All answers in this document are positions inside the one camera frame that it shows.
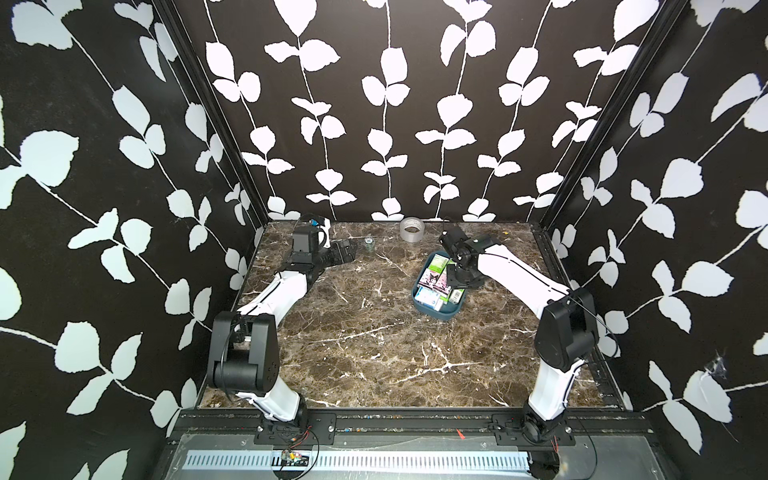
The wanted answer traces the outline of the blue tissue pack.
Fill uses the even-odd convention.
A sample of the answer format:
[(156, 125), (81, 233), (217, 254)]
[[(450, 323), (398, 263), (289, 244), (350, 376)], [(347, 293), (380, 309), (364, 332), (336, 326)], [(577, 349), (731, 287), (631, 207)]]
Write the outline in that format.
[(445, 296), (439, 292), (420, 286), (414, 296), (414, 300), (425, 307), (428, 307), (434, 311), (440, 311), (445, 304)]

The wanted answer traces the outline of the black front rail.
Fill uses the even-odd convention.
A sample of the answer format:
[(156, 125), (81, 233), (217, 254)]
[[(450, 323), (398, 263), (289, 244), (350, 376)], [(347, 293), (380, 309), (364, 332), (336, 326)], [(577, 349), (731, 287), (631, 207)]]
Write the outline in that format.
[(452, 439), (490, 436), (498, 446), (550, 450), (574, 446), (578, 437), (640, 436), (653, 428), (640, 413), (615, 409), (568, 410), (548, 436), (536, 441), (523, 427), (519, 408), (309, 409), (297, 422), (268, 420), (257, 409), (194, 409), (180, 413), (169, 439), (184, 435), (244, 435), (254, 444), (284, 445), (297, 437), (339, 445), (343, 435), (441, 436)]

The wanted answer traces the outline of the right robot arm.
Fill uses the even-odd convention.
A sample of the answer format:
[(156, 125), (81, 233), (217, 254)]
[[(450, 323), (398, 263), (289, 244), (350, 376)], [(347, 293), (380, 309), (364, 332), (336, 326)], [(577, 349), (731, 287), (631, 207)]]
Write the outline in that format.
[(593, 296), (539, 273), (488, 235), (470, 238), (454, 227), (442, 233), (440, 243), (451, 260), (450, 286), (477, 288), (493, 279), (539, 320), (534, 338), (539, 369), (521, 429), (529, 441), (543, 442), (562, 421), (578, 371), (598, 343)]

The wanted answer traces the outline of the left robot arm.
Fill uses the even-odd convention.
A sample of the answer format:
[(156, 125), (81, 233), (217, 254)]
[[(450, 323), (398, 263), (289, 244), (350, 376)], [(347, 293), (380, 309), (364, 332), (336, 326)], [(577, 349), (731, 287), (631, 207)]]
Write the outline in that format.
[(351, 263), (356, 254), (357, 243), (347, 239), (295, 250), (255, 299), (220, 312), (213, 323), (208, 384), (249, 401), (269, 420), (303, 425), (306, 402), (280, 377), (277, 329), (326, 269)]

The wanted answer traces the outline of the pink kuromi tissue pack top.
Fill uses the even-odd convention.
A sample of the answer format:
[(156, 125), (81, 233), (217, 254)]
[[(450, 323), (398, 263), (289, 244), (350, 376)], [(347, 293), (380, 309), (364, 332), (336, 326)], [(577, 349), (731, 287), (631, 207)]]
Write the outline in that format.
[(443, 271), (441, 274), (435, 274), (428, 270), (428, 268), (423, 272), (422, 276), (420, 277), (419, 284), (421, 286), (433, 289), (433, 285), (437, 278), (441, 275), (444, 275), (447, 277), (447, 274), (445, 271)]

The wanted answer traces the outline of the small circuit board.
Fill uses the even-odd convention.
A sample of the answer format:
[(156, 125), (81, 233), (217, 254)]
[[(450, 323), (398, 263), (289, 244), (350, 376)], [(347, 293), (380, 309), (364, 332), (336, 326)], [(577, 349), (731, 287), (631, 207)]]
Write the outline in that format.
[(286, 468), (306, 468), (310, 465), (310, 455), (295, 451), (282, 451), (276, 457), (275, 467), (278, 470)]

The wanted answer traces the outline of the clear tape roll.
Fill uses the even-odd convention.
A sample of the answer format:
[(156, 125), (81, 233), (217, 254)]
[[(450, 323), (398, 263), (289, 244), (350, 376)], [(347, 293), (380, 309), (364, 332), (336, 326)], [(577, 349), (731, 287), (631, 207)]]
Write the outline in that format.
[(416, 217), (407, 217), (400, 221), (400, 237), (407, 243), (419, 243), (425, 235), (425, 223)]

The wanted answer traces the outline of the white perforated strip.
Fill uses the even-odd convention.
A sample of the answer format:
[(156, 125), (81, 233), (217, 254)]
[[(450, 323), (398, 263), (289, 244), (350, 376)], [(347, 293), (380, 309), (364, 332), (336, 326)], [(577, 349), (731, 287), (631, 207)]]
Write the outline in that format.
[(482, 451), (321, 451), (310, 455), (306, 468), (275, 467), (279, 451), (190, 450), (182, 464), (185, 471), (365, 471), (380, 473), (490, 473), (523, 474), (531, 462), (525, 452)]

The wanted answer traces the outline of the green tissue pack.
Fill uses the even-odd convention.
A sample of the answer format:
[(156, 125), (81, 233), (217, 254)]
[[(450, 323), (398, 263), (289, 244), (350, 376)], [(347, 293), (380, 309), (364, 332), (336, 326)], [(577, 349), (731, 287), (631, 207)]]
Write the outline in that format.
[(435, 274), (441, 274), (449, 263), (450, 259), (448, 257), (435, 253), (431, 257), (428, 270)]
[(464, 289), (454, 288), (451, 291), (451, 294), (450, 294), (450, 297), (449, 297), (449, 302), (451, 304), (459, 304), (459, 303), (461, 303), (463, 301), (464, 292), (465, 292)]

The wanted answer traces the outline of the teal storage box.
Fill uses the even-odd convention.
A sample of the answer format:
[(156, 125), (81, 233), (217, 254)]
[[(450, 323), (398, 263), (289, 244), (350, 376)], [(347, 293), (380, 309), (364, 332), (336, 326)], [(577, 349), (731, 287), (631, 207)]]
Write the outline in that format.
[(419, 312), (449, 321), (460, 311), (466, 294), (464, 289), (447, 284), (447, 267), (452, 264), (444, 251), (428, 256), (411, 291), (413, 304)]

